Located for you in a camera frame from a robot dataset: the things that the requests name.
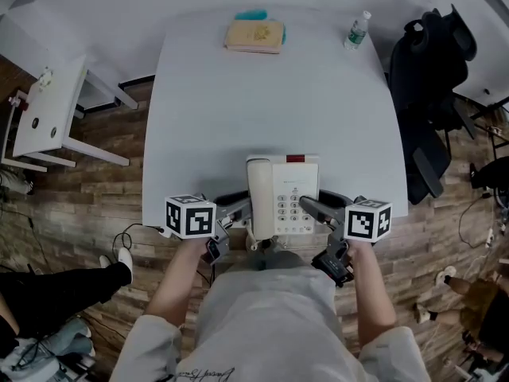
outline white sneaker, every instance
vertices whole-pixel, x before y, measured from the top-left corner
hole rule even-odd
[[[431,318],[431,314],[429,313],[429,311],[421,304],[415,305],[415,315],[418,324],[423,324],[429,321]]]
[[[447,266],[443,271],[439,271],[435,278],[435,286],[439,287],[444,284],[445,276],[454,277],[456,275],[456,268],[454,266]]]
[[[133,257],[125,248],[119,249],[119,262],[124,263],[130,270],[130,282],[133,282]]]
[[[106,269],[108,266],[111,265],[111,260],[106,255],[101,255],[99,257],[99,264],[101,265],[101,269]]]
[[[456,276],[457,270],[456,270],[456,268],[454,266],[447,266],[444,269],[444,273],[445,273],[446,276],[454,277],[454,276]]]

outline white wall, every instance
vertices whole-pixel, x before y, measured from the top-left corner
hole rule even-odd
[[[62,57],[91,54],[103,76],[119,82],[156,72],[170,17],[218,6],[274,3],[340,10],[352,19],[370,10],[371,36],[381,57],[390,55],[408,21],[434,7],[447,14],[453,3],[478,43],[477,58],[469,63],[470,76],[457,91],[484,103],[509,95],[509,29],[484,0],[36,0],[6,16]],[[492,92],[490,98],[484,88]]]

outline tan book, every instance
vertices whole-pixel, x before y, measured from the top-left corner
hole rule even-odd
[[[234,51],[279,54],[283,29],[280,21],[234,20],[224,44]]]

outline white side table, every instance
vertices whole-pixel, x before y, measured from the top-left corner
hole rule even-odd
[[[91,72],[87,68],[85,56],[76,58],[61,68],[54,69],[51,83],[42,91],[38,82],[30,88],[29,107],[23,112],[17,129],[14,157],[25,155],[63,166],[76,166],[69,160],[41,153],[64,147],[106,162],[129,165],[127,158],[69,137],[76,103],[85,80],[102,92],[113,93],[131,109],[138,108],[136,101],[122,89],[106,84]]]

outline white telephone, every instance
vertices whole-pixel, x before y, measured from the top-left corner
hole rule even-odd
[[[300,197],[318,198],[316,155],[251,155],[247,182],[256,240],[274,235],[314,233],[315,220],[299,205]]]

